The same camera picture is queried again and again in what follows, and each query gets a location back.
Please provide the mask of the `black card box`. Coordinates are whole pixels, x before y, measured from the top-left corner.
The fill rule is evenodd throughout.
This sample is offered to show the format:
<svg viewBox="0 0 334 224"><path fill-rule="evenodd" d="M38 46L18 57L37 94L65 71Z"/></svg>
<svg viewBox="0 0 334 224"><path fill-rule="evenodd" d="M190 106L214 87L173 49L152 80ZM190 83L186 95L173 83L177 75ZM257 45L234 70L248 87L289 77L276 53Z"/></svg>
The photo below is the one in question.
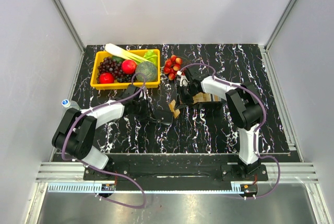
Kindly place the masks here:
<svg viewBox="0 0 334 224"><path fill-rule="evenodd" d="M224 104L224 102L218 96L202 92L193 96L193 101L193 107L211 111L220 110Z"/></svg>

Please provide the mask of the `black card holder wallet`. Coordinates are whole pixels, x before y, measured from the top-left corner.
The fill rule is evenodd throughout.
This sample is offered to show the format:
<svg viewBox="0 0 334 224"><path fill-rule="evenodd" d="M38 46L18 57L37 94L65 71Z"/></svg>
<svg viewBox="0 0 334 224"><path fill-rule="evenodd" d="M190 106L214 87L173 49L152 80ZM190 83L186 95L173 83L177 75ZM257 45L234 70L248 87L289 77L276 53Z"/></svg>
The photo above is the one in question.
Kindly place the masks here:
<svg viewBox="0 0 334 224"><path fill-rule="evenodd" d="M173 113L171 111L156 109L151 115L150 122L156 124L157 126L170 126L173 123Z"/></svg>

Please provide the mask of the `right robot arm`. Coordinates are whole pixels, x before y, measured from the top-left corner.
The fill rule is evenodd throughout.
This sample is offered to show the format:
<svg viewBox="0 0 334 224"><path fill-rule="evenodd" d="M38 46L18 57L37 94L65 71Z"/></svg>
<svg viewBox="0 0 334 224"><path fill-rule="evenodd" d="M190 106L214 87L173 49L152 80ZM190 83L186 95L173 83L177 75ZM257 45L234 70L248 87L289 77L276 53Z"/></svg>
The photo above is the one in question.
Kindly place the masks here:
<svg viewBox="0 0 334 224"><path fill-rule="evenodd" d="M266 120L264 105L255 87L251 83L239 84L215 76L178 76L177 95L180 106L193 104L193 97L199 93L209 93L226 101L240 139L238 165L234 171L241 179L251 179L261 165L258 150L259 129Z"/></svg>

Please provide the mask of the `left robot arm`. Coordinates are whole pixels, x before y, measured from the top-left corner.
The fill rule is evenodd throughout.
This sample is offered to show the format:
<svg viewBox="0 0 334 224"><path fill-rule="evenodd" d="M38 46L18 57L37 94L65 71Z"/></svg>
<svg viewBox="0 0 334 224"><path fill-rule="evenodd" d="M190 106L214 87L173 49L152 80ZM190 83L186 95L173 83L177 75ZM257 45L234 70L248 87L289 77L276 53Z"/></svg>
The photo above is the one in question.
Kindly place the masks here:
<svg viewBox="0 0 334 224"><path fill-rule="evenodd" d="M107 180L113 174L113 160L93 146L95 131L130 114L149 115L144 86L130 84L119 97L91 109L67 109L52 138L52 146L62 152L62 157L67 154L94 167L95 174Z"/></svg>

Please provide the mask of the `brown credit card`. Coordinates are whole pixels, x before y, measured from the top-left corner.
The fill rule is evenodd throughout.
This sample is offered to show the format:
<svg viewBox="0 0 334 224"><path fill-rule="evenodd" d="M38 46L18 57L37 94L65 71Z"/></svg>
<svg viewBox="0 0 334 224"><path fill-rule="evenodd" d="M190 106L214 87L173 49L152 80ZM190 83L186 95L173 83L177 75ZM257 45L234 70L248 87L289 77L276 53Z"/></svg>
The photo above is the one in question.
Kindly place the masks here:
<svg viewBox="0 0 334 224"><path fill-rule="evenodd" d="M169 108L170 108L171 112L173 113L173 117L176 119L176 118L178 118L178 116L180 114L180 110L176 109L175 105L176 105L176 101L172 100L171 103L169 104Z"/></svg>

